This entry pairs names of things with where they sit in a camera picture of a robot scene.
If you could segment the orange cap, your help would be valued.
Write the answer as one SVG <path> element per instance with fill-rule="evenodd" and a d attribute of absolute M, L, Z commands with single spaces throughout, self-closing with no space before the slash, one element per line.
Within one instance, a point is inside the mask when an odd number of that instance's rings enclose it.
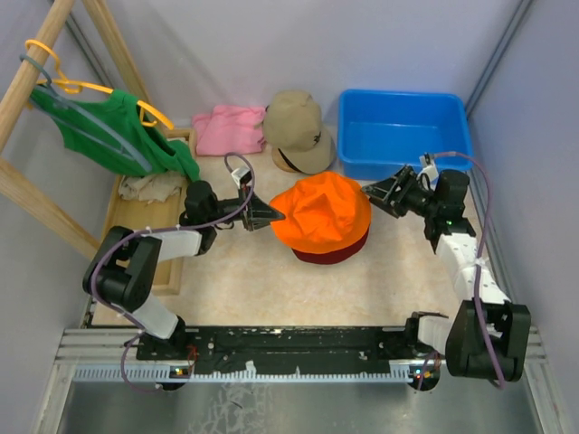
<path fill-rule="evenodd" d="M 270 206 L 284 218 L 271 223 L 283 244 L 303 253 L 326 254 L 363 238 L 371 220 L 371 204 L 361 185 L 326 171 L 297 181 L 276 195 Z"/>

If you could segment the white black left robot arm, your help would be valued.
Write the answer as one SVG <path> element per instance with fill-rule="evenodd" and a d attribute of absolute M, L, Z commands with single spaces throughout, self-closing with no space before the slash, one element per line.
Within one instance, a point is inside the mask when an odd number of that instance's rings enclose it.
<path fill-rule="evenodd" d="M 141 231 L 112 227 L 85 272 L 83 290 L 156 338 L 157 350 L 176 359 L 186 352 L 188 337 L 184 320 L 153 294 L 157 264 L 204 255 L 220 225 L 241 222 L 245 230 L 256 231 L 283 219 L 282 212 L 254 193 L 250 182 L 240 184 L 236 197 L 220 200 L 208 182 L 196 181 L 187 187 L 185 210 L 176 226 Z"/>

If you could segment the beige cap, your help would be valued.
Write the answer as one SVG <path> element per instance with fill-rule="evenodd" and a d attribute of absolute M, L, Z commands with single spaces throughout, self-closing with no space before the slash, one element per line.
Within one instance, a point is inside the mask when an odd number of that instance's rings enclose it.
<path fill-rule="evenodd" d="M 304 175 L 329 169 L 336 159 L 333 137 L 321 107 L 305 90 L 282 90 L 266 108 L 262 133 L 271 148 L 280 148 Z"/>

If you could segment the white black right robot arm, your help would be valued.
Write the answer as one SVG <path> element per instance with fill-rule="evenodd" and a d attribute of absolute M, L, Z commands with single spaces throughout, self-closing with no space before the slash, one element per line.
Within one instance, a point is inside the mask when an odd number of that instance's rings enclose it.
<path fill-rule="evenodd" d="M 482 238 L 465 217 L 470 178 L 443 170 L 435 184 L 409 165 L 383 181 L 362 187 L 370 203 L 395 218 L 412 212 L 424 220 L 424 237 L 451 279 L 460 306 L 454 317 L 415 313 L 404 335 L 417 358 L 434 350 L 453 376 L 502 386 L 520 380 L 531 326 L 528 308 L 513 303 L 482 258 Z"/>

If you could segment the dark red cap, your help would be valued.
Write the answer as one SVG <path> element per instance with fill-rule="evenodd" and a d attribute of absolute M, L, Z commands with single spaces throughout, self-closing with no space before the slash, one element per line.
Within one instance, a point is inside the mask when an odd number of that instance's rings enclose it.
<path fill-rule="evenodd" d="M 355 243 L 343 249 L 332 250 L 327 253 L 307 253 L 299 250 L 292 250 L 292 252 L 296 258 L 302 262 L 315 265 L 335 265 L 351 258 L 363 249 L 367 242 L 368 235 L 369 231 L 366 231 L 365 234 Z"/>

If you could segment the wooden hat stand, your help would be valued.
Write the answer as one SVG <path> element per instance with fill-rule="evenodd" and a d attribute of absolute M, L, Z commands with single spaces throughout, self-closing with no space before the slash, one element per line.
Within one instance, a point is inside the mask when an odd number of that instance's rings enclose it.
<path fill-rule="evenodd" d="M 297 169 L 291 162 L 289 162 L 281 151 L 274 147 L 271 150 L 271 159 L 272 162 L 281 170 L 287 173 L 299 173 L 299 169 Z"/>

